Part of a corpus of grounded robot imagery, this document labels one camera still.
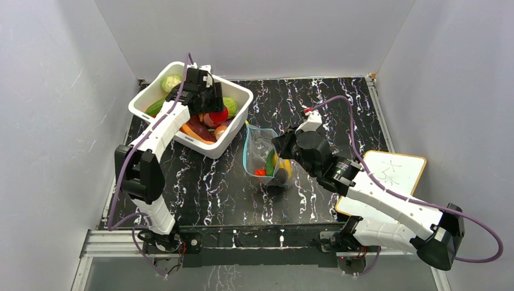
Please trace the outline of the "clear zip top bag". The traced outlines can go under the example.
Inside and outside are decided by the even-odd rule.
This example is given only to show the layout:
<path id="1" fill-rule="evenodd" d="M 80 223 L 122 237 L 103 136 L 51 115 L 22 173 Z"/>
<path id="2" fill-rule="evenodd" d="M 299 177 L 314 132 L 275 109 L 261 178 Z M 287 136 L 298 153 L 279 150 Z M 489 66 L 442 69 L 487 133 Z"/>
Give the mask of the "clear zip top bag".
<path id="1" fill-rule="evenodd" d="M 265 187 L 281 187 L 281 186 L 270 186 L 269 182 L 273 177 L 269 176 L 255 176 L 254 172 L 258 169 L 264 169 L 266 158 L 271 151 L 275 149 L 272 144 L 272 138 L 278 136 L 273 129 L 261 128 L 254 125 L 250 125 L 248 122 L 246 125 L 246 138 L 243 151 L 243 167 L 250 176 L 252 183 L 260 184 Z M 293 169 L 292 176 L 289 177 L 286 186 L 283 188 L 289 188 L 293 184 Z"/>

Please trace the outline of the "yellow mango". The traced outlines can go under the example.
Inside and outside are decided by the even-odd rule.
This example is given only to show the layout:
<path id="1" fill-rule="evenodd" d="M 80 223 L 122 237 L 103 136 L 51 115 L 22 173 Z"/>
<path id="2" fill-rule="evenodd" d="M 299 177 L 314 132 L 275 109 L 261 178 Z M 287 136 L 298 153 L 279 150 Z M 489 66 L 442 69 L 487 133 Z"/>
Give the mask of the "yellow mango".
<path id="1" fill-rule="evenodd" d="M 278 155 L 275 154 L 273 157 L 273 166 L 279 167 L 280 169 L 284 169 L 289 177 L 292 176 L 292 165 L 288 159 L 279 158 Z"/>

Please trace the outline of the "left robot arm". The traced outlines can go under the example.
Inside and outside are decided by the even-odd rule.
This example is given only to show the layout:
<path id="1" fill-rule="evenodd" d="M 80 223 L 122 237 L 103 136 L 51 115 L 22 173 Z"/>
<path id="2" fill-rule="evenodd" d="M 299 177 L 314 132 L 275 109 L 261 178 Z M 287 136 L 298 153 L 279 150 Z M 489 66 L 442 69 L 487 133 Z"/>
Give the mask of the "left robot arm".
<path id="1" fill-rule="evenodd" d="M 165 178 L 161 157 L 191 117 L 224 109 L 221 83 L 215 82 L 208 70 L 187 67 L 182 82 L 164 98 L 154 121 L 130 145 L 115 150 L 115 196 L 125 193 L 130 197 L 149 230 L 159 235 L 157 243 L 166 252 L 178 250 L 181 236 L 172 230 L 175 219 L 162 196 Z"/>

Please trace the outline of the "red tomato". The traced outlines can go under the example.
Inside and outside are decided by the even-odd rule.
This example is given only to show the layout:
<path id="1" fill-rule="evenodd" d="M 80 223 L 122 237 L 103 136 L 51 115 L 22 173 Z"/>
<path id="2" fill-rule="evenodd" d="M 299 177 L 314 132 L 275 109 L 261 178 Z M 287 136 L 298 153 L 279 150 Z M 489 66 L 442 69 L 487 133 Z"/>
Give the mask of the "red tomato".
<path id="1" fill-rule="evenodd" d="M 209 113 L 209 118 L 212 124 L 217 125 L 225 122 L 229 117 L 229 110 L 227 107 L 224 107 L 224 110 L 221 112 L 212 112 Z"/>

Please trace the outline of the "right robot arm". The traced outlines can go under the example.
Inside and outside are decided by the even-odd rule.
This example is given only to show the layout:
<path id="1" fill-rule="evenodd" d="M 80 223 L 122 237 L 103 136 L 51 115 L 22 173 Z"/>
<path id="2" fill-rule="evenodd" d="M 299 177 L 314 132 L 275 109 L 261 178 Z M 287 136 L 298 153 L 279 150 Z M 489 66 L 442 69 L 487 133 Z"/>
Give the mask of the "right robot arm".
<path id="1" fill-rule="evenodd" d="M 462 209 L 414 198 L 412 188 L 426 164 L 416 156 L 369 152 L 361 162 L 330 150 L 320 133 L 289 131 L 272 139 L 280 158 L 296 161 L 316 182 L 343 198 L 361 202 L 390 222 L 353 215 L 340 232 L 349 251 L 377 246 L 414 253 L 426 264 L 448 271 L 465 234 Z"/>

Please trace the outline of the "green cucumber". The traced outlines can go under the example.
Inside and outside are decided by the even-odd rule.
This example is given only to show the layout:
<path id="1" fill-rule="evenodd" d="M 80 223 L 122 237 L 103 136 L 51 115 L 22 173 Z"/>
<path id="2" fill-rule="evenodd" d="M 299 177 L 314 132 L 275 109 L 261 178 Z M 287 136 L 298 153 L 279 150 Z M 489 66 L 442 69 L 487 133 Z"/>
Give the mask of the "green cucumber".
<path id="1" fill-rule="evenodd" d="M 269 176 L 269 177 L 274 176 L 277 160 L 278 160 L 278 158 L 277 158 L 275 150 L 271 149 L 271 151 L 269 151 L 269 153 L 267 155 L 266 163 L 265 163 L 265 172 L 266 172 L 267 176 Z"/>

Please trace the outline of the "pink peach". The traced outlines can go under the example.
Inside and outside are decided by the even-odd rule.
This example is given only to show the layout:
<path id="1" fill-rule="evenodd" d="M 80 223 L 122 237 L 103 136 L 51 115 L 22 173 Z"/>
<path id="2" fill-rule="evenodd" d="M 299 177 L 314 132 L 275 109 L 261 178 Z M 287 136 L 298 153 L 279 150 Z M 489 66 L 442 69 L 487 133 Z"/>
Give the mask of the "pink peach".
<path id="1" fill-rule="evenodd" d="M 215 129 L 221 124 L 220 122 L 216 122 L 216 121 L 212 120 L 212 118 L 210 117 L 209 114 L 203 115 L 202 122 L 204 123 L 204 125 L 206 127 L 210 128 L 210 129 Z"/>

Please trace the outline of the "dark purple eggplant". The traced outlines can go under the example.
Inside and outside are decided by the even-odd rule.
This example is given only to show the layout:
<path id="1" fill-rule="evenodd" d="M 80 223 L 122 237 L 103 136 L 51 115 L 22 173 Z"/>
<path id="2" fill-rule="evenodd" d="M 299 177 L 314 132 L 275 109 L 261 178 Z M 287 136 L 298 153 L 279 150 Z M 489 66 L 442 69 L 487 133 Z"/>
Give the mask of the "dark purple eggplant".
<path id="1" fill-rule="evenodd" d="M 286 169 L 279 168 L 276 173 L 273 175 L 273 178 L 270 180 L 270 186 L 286 186 L 287 181 L 289 180 L 289 174 Z"/>

